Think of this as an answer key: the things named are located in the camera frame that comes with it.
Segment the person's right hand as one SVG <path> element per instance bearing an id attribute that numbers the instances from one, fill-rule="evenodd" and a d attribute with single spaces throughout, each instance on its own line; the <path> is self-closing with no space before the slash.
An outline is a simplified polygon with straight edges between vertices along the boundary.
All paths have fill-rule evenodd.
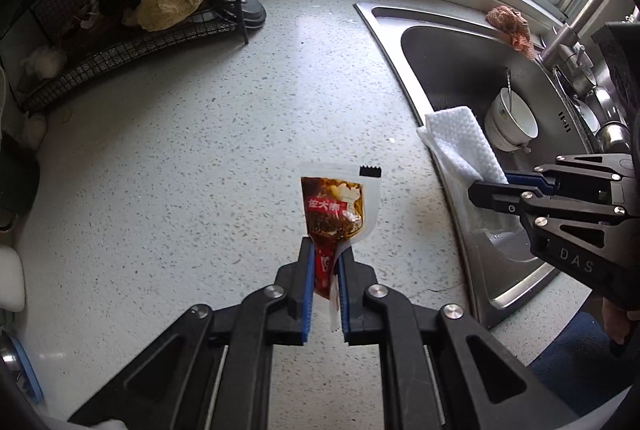
<path id="1" fill-rule="evenodd" d="M 616 344 L 623 344 L 630 332 L 631 323 L 638 321 L 639 311 L 625 311 L 608 299 L 602 301 L 602 318 L 605 333 Z"/>

